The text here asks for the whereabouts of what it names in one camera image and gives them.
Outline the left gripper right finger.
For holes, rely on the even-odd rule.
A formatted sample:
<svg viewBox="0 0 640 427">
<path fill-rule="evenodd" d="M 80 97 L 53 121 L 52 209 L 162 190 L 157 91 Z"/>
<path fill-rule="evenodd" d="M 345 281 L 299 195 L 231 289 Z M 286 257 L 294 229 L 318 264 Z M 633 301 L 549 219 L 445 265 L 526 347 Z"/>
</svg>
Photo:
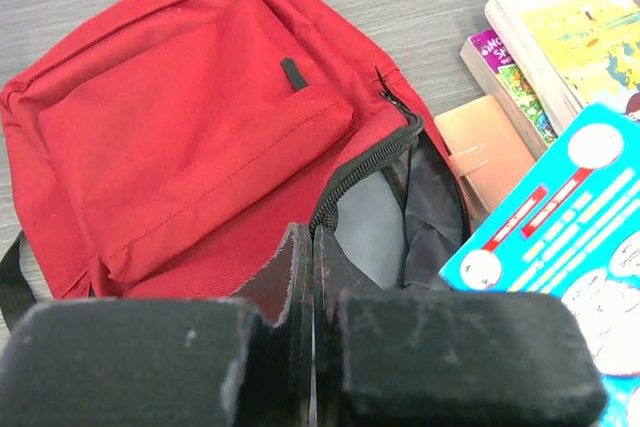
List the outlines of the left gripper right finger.
<svg viewBox="0 0 640 427">
<path fill-rule="evenodd" d="M 322 426 L 589 426 L 607 395 L 568 308 L 536 293 L 385 291 L 313 240 Z"/>
</svg>

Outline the purple cover book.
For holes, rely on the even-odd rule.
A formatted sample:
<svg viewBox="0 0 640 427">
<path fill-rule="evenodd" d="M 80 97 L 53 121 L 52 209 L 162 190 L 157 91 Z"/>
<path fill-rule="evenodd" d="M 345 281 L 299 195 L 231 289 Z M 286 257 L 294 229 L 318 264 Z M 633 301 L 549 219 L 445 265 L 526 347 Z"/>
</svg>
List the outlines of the purple cover book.
<svg viewBox="0 0 640 427">
<path fill-rule="evenodd" d="M 466 39 L 460 57 L 482 91 L 493 96 L 535 159 L 556 133 L 533 88 L 498 34 L 489 29 Z"/>
</svg>

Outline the red backpack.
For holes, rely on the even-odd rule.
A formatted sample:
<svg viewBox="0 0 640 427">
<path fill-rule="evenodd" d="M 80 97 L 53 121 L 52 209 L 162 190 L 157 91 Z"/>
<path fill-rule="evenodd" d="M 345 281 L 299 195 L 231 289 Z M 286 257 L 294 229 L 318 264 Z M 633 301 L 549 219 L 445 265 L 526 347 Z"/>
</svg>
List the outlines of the red backpack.
<svg viewBox="0 0 640 427">
<path fill-rule="evenodd" d="M 121 0 L 5 84 L 1 121 L 56 300 L 225 297 L 294 223 L 428 285 L 470 235 L 424 101 L 322 0 Z"/>
</svg>

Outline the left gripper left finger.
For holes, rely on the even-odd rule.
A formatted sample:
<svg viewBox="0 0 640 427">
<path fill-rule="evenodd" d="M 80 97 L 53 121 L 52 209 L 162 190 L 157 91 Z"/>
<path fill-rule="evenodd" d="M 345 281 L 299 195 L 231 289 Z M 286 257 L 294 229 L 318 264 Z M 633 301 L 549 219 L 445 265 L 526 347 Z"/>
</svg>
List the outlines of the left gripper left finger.
<svg viewBox="0 0 640 427">
<path fill-rule="evenodd" d="M 224 299 L 34 302 L 4 280 L 5 426 L 304 426 L 312 241 L 289 226 Z"/>
</svg>

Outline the tan leather wallet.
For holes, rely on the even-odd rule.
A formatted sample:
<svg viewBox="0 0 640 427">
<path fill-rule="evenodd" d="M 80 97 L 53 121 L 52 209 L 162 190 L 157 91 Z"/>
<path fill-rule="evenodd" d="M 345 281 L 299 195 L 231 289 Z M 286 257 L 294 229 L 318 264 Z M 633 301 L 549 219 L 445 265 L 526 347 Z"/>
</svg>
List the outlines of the tan leather wallet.
<svg viewBox="0 0 640 427">
<path fill-rule="evenodd" d="M 491 95 L 434 118 L 474 218 L 494 211 L 534 165 L 534 157 Z"/>
</svg>

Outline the blue comic book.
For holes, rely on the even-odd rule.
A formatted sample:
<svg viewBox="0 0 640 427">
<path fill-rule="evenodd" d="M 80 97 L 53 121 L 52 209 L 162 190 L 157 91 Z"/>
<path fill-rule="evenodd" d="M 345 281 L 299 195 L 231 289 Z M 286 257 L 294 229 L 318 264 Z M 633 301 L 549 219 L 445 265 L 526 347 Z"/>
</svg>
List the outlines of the blue comic book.
<svg viewBox="0 0 640 427">
<path fill-rule="evenodd" d="M 639 422 L 639 124 L 587 106 L 441 269 L 458 290 L 531 291 L 576 318 L 609 402 Z"/>
</svg>

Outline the yellow cover book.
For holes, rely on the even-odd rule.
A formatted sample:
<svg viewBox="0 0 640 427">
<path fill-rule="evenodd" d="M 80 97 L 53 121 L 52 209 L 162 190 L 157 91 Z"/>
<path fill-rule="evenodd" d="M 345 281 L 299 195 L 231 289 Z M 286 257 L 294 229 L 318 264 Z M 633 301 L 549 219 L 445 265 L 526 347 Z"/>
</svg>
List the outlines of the yellow cover book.
<svg viewBox="0 0 640 427">
<path fill-rule="evenodd" d="M 484 12 L 556 133 L 597 102 L 638 120 L 634 0 L 489 0 Z"/>
</svg>

